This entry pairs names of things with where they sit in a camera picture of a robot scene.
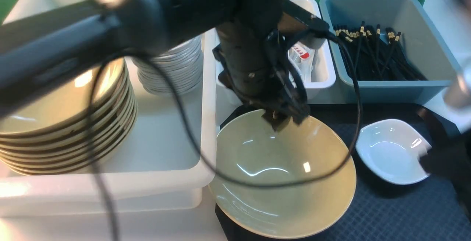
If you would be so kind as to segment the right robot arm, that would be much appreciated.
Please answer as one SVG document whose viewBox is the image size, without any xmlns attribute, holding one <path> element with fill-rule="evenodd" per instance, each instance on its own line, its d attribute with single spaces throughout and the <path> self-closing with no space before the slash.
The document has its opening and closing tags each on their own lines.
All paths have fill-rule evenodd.
<svg viewBox="0 0 471 241">
<path fill-rule="evenodd" d="M 457 202 L 470 219 L 470 56 L 461 60 L 461 71 L 441 95 L 439 113 L 458 127 L 456 134 L 448 134 L 427 153 L 420 156 L 424 170 L 452 182 Z"/>
</svg>

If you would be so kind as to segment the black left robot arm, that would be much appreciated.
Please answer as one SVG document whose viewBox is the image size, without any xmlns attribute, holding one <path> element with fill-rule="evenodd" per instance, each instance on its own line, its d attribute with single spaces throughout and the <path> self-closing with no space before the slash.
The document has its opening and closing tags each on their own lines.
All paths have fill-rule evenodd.
<svg viewBox="0 0 471 241">
<path fill-rule="evenodd" d="M 310 113 L 288 50 L 319 48 L 329 25 L 290 0 L 84 0 L 1 26 L 1 116 L 123 56 L 148 60 L 215 28 L 222 84 L 274 130 Z M 289 80 L 293 74 L 296 85 Z"/>
</svg>

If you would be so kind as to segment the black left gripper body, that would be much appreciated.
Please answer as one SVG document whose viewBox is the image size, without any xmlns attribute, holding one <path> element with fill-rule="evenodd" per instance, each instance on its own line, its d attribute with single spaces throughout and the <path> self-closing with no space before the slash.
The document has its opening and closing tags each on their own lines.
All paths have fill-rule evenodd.
<svg viewBox="0 0 471 241">
<path fill-rule="evenodd" d="M 218 78 L 243 102 L 264 110 L 275 131 L 300 125 L 311 113 L 303 80 L 288 60 L 299 41 L 319 48 L 329 25 L 290 0 L 245 0 L 231 20 L 218 26 L 214 57 Z"/>
</svg>

